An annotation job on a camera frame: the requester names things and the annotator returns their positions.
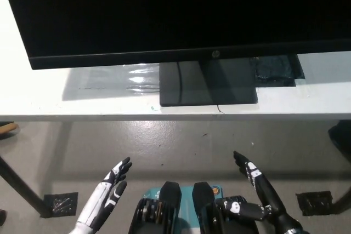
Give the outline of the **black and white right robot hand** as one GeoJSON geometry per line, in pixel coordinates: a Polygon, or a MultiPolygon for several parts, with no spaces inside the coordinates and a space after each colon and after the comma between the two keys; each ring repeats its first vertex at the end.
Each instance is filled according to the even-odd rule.
{"type": "Polygon", "coordinates": [[[225,215],[239,219],[265,221],[275,228],[276,233],[299,233],[302,225],[291,217],[278,193],[260,169],[247,157],[237,151],[233,152],[235,163],[255,189],[261,204],[222,198],[216,201],[225,215]]]}

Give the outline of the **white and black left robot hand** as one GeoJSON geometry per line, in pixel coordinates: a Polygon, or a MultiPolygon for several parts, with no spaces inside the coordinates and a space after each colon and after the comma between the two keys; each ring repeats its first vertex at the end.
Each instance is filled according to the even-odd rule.
{"type": "Polygon", "coordinates": [[[97,233],[101,229],[127,187],[125,178],[131,166],[127,157],[107,173],[83,207],[71,233],[97,233]]]}

